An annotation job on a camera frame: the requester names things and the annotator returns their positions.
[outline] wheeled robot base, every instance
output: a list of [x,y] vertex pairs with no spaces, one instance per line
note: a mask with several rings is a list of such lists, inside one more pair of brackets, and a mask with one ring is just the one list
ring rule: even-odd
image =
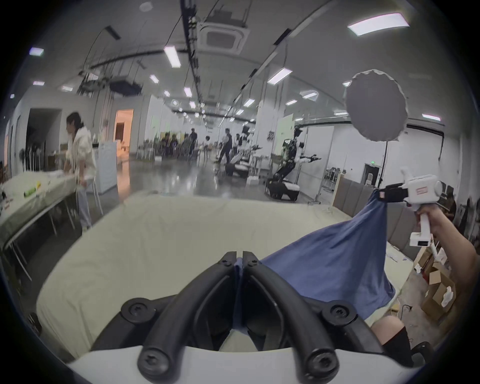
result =
[[265,183],[265,192],[273,199],[282,200],[286,195],[290,201],[297,201],[300,187],[298,184],[292,183],[287,179],[283,181],[275,181],[267,179]]

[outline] human arm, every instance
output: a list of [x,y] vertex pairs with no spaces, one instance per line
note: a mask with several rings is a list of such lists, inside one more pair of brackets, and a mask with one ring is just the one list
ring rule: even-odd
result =
[[440,241],[459,285],[470,288],[478,276],[479,257],[473,245],[464,238],[436,204],[426,204],[417,211],[417,220],[426,213],[430,230]]

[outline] gray pants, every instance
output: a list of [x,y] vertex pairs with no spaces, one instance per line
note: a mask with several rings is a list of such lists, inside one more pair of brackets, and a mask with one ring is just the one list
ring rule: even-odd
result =
[[82,187],[81,185],[77,185],[76,197],[78,215],[80,216],[80,224],[82,225],[82,228],[90,228],[92,226],[92,219],[90,218],[90,211],[88,210],[88,198],[86,188]]

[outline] cardboard box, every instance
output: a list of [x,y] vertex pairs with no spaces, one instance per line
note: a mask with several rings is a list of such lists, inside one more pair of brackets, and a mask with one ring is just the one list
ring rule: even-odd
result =
[[[435,267],[443,267],[440,263],[437,263]],[[442,307],[442,300],[444,294],[447,292],[447,287],[451,287],[453,292],[453,298],[449,303]],[[425,299],[421,304],[422,310],[433,320],[438,321],[445,313],[447,313],[452,307],[456,299],[455,283],[444,273],[442,270],[434,270],[429,275],[429,287],[425,295]]]
[[413,266],[416,266],[418,264],[423,269],[423,267],[425,266],[425,264],[427,263],[431,255],[432,255],[432,251],[430,248],[421,247],[419,252],[417,253],[417,257],[415,258],[415,261],[413,262]]

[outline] white bed sheet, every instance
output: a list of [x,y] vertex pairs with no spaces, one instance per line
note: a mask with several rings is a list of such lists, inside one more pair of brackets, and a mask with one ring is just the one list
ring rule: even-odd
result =
[[[262,259],[300,237],[350,219],[336,208],[162,196],[140,192],[83,235],[57,263],[38,296],[45,332],[75,358],[131,298],[177,294],[228,251]],[[387,258],[398,292],[412,261]],[[367,322],[380,318],[388,306]]]
[[[37,182],[40,182],[40,188],[24,197],[24,192],[36,187]],[[6,181],[2,187],[7,200],[13,200],[8,203],[7,209],[6,202],[2,203],[4,209],[0,215],[0,248],[35,215],[75,192],[76,179],[74,175],[64,176],[57,172],[26,171]]]

